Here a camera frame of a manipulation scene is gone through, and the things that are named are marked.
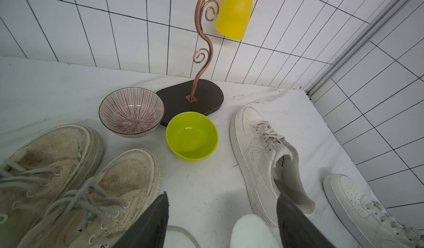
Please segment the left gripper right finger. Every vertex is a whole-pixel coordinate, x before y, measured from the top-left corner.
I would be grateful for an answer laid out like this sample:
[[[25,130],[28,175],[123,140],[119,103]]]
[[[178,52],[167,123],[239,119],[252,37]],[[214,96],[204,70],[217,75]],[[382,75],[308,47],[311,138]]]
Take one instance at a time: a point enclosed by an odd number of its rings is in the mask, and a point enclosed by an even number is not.
[[[284,248],[335,247],[284,193],[278,197],[277,218]]]

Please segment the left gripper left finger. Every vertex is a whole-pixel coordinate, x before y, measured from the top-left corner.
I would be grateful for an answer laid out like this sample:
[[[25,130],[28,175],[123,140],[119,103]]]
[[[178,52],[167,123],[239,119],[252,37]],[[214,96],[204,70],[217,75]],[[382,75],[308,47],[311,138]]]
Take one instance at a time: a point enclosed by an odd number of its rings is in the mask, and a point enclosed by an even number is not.
[[[152,202],[113,248],[163,248],[169,219],[168,196],[164,192]]]

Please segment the white insole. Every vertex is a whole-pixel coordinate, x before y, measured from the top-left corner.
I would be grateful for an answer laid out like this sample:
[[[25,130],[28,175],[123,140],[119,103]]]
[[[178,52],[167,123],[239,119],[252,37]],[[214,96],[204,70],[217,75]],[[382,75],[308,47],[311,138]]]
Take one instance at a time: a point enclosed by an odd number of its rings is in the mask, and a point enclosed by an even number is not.
[[[280,248],[270,227],[257,215],[247,214],[234,225],[231,248]]]

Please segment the beige lace sneaker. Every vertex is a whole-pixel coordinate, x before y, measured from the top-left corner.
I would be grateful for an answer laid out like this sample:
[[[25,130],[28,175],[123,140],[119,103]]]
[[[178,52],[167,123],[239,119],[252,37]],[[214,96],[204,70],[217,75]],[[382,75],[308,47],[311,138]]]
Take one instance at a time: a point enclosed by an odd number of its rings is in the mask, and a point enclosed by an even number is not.
[[[65,192],[93,176],[104,143],[94,129],[66,124],[22,146],[1,164],[1,247],[16,248]]]
[[[51,204],[18,247],[110,248],[154,202],[160,183],[158,159],[130,149]]]

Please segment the white sneaker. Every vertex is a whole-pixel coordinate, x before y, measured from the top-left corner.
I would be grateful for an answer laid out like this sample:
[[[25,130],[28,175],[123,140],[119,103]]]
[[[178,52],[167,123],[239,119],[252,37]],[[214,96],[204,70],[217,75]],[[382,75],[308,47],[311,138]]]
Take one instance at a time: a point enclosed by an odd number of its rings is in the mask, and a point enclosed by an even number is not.
[[[325,195],[338,219],[363,248],[422,248],[424,236],[399,223],[377,200],[363,194],[343,174],[323,181]]]
[[[301,182],[297,150],[254,108],[244,107],[235,114],[229,134],[254,214],[277,227],[277,200],[281,194],[286,194],[305,215],[315,212],[316,204]]]

